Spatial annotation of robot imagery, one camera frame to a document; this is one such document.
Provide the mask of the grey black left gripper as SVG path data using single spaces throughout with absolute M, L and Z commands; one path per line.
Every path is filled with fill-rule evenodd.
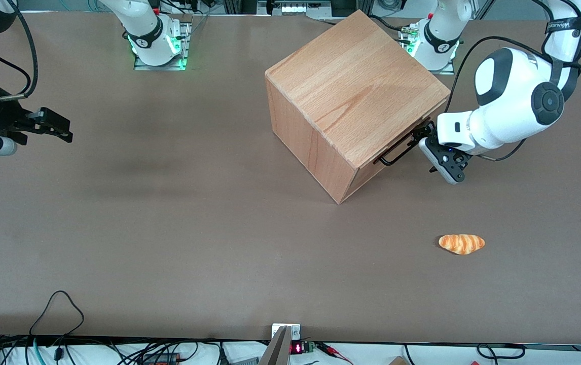
M 409 148 L 414 148 L 419 144 L 422 153 L 432 164 L 431 172 L 436 171 L 444 180 L 451 185 L 464 182 L 467 168 L 472 155 L 462 152 L 456 148 L 439 144 L 434 121 L 424 121 L 417 127 L 417 133 L 411 134 Z

